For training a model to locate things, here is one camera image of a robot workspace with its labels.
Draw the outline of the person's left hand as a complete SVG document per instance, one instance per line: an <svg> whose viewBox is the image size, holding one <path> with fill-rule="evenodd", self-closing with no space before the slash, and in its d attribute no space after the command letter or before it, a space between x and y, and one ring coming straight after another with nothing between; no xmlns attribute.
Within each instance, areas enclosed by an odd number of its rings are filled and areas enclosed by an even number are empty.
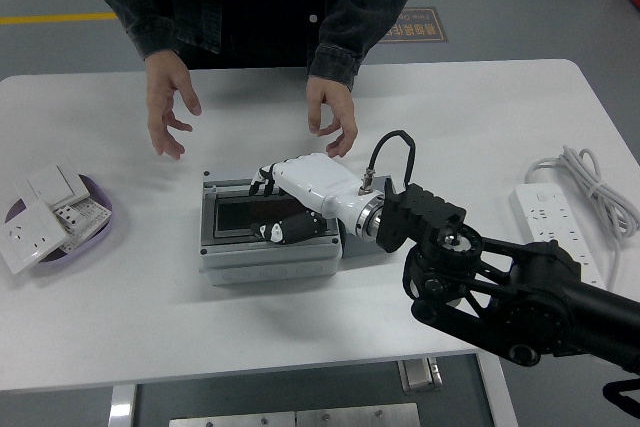
<svg viewBox="0 0 640 427"><path fill-rule="evenodd" d="M306 84L309 131L323 137L337 133L338 137L326 146L330 158L344 157L353 147L358 135L355 104L347 86L321 77L310 76ZM332 121L321 127L321 108L327 105Z"/></svg>

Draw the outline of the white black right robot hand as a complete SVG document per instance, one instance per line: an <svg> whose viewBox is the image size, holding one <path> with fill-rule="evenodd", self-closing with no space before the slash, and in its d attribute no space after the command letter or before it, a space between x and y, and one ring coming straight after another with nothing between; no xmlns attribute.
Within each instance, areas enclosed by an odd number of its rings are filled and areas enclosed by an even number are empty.
<svg viewBox="0 0 640 427"><path fill-rule="evenodd" d="M346 231L365 241L376 236L375 215L382 208L384 194L371 187L346 167L323 153L312 153L261 167L254 175L249 193L271 195L277 188L326 219L340 220Z"/></svg>

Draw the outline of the person's right hand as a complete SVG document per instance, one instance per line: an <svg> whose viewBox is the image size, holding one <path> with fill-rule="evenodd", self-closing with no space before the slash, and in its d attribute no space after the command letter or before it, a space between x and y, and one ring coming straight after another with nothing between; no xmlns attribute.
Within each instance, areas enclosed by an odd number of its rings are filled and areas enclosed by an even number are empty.
<svg viewBox="0 0 640 427"><path fill-rule="evenodd" d="M178 160L185 148L169 129L191 132L190 124L175 117L174 95L179 93L187 110L194 116L202 113L201 103L193 89L188 68L172 50L151 54L145 59L147 129L158 155Z"/></svg>

